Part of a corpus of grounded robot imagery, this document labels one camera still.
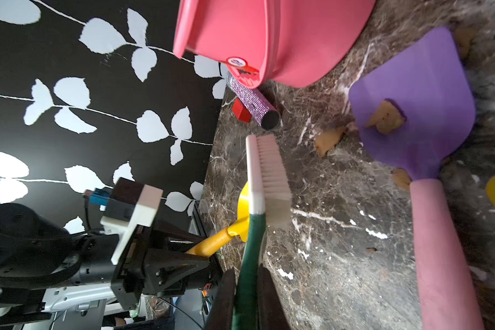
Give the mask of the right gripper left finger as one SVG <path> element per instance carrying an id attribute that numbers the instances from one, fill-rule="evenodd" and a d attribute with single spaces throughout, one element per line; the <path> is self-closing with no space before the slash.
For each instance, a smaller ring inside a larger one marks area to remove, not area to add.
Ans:
<path id="1" fill-rule="evenodd" d="M 217 299 L 214 301 L 204 330 L 231 330 L 232 315 L 235 306 L 236 290 L 235 269 L 227 270 L 219 286 Z"/>

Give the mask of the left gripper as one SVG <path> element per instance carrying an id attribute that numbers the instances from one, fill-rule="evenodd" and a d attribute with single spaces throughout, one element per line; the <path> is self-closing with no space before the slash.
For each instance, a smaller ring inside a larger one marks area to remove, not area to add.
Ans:
<path id="1" fill-rule="evenodd" d="M 87 235 L 77 243 L 81 266 L 71 283 L 107 285 L 125 310 L 135 308 L 143 294 L 174 298 L 216 285 L 223 275 L 218 258 L 188 254 L 202 240 L 166 221 L 154 228 L 140 226 L 114 265 L 111 257 L 119 236 Z"/>

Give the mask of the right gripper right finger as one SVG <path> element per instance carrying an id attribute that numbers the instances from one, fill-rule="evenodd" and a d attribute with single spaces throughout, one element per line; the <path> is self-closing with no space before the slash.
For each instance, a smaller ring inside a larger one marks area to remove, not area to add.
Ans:
<path id="1" fill-rule="evenodd" d="M 257 273 L 258 329 L 290 330 L 283 306 L 272 280 L 270 271 L 263 265 Z"/>

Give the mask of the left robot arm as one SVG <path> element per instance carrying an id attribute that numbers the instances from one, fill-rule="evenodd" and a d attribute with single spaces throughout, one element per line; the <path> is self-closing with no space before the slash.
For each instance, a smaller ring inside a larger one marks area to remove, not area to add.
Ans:
<path id="1" fill-rule="evenodd" d="M 216 284 L 215 257 L 188 250 L 200 236 L 166 221 L 137 227 L 117 263 L 118 235 L 71 234 L 18 203 L 0 205 L 0 329 L 49 320 L 71 309 L 87 314 L 109 301 L 137 307 L 142 295 L 174 298 Z"/>

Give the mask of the pink plastic bucket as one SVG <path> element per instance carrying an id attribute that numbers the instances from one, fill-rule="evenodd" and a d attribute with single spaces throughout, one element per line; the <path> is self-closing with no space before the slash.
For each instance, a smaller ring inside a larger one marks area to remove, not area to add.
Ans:
<path id="1" fill-rule="evenodd" d="M 245 87 L 306 87 L 353 47 L 375 1 L 181 1 L 173 52 L 227 66 Z"/>

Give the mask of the red small block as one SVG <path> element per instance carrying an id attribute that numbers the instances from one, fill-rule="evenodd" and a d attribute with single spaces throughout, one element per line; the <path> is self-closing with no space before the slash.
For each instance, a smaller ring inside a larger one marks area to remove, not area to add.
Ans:
<path id="1" fill-rule="evenodd" d="M 252 114 L 238 98 L 235 99 L 232 105 L 232 112 L 233 114 L 235 114 L 235 117 L 241 122 L 249 123 L 252 119 Z"/>

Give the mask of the purple glitter microphone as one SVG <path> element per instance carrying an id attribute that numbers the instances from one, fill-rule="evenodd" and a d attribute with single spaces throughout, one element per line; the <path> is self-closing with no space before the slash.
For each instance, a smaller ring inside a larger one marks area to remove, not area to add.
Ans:
<path id="1" fill-rule="evenodd" d="M 270 131 L 276 128 L 280 122 L 281 114 L 262 95 L 258 89 L 248 89 L 240 84 L 231 73 L 225 76 L 226 85 L 235 93 L 238 98 L 252 114 L 252 120 L 264 130 Z"/>

